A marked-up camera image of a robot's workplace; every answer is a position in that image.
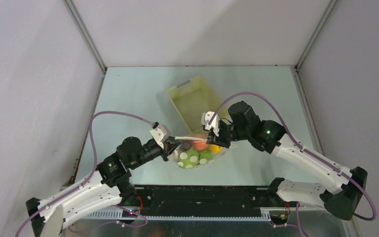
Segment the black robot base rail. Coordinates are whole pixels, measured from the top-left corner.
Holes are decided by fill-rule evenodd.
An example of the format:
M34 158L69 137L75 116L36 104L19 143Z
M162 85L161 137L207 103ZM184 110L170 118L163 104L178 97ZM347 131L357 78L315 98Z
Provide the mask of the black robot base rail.
M260 218L266 208L287 211L295 203L281 200L267 186L135 185L119 203L145 217Z

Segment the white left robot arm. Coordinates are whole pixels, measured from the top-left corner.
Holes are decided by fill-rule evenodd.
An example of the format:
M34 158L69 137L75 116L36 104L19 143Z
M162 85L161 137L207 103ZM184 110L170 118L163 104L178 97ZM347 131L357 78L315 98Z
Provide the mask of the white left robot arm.
M57 207L63 209L61 229L65 229L73 222L102 208L132 205L137 191L130 182L130 171L157 157L167 161L168 156L180 144L174 137L168 137L161 143L150 139L145 144L137 137L124 139L116 151L99 163L84 179L49 198L33 197L26 202L34 235L40 236Z

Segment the yellow banana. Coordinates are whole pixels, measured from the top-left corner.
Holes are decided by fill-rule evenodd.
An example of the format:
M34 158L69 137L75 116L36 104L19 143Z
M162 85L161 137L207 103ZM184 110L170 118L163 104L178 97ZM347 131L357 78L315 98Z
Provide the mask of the yellow banana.
M217 154L221 151L222 147L217 146L217 145L209 145L207 147L207 150L212 153L212 154Z

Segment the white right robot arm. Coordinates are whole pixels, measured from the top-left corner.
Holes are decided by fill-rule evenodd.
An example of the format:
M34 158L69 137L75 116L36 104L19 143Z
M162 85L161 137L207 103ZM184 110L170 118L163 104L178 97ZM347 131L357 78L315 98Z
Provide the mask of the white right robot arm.
M229 148L232 142L248 141L260 152L282 158L317 178L316 183L275 178L267 189L273 206L284 202L304 202L321 206L335 217L349 221L363 196L367 172L339 165L290 136L287 129L273 120L261 120L244 101L229 107L230 123L214 112L202 114L201 124L208 132L207 144Z

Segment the clear dotted zip bag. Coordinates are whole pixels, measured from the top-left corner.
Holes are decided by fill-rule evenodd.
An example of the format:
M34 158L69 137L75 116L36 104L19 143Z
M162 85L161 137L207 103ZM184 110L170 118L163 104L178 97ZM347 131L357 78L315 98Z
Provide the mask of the clear dotted zip bag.
M207 135L205 134L175 136L174 140L180 144L167 157L167 161L175 163L181 169L193 169L213 163L216 159L225 155L228 150L237 147L236 145L230 145L229 148L225 148L207 144Z

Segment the orange peach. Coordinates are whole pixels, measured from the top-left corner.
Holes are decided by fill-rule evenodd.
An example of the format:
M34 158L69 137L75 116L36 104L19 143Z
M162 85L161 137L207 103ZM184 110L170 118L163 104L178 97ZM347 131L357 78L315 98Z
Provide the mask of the orange peach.
M200 138L200 140L192 140L191 141L192 146L196 150L202 151L209 146L206 142L206 140L208 138L208 136L206 134L193 134L192 136L195 138Z

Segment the green cabbage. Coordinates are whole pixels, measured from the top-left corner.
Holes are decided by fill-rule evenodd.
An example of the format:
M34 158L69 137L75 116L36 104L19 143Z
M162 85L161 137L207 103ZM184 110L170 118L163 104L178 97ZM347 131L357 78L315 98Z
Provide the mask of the green cabbage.
M191 169L199 165L198 150L191 148L186 152L177 151L176 163L180 168Z

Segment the green leaf vegetable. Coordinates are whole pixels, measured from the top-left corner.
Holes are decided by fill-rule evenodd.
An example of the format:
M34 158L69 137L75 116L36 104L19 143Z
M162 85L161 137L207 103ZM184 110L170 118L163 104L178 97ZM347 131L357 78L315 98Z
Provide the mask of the green leaf vegetable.
M198 154L199 154L199 164L207 164L214 157L214 154L211 153L208 149L199 151Z

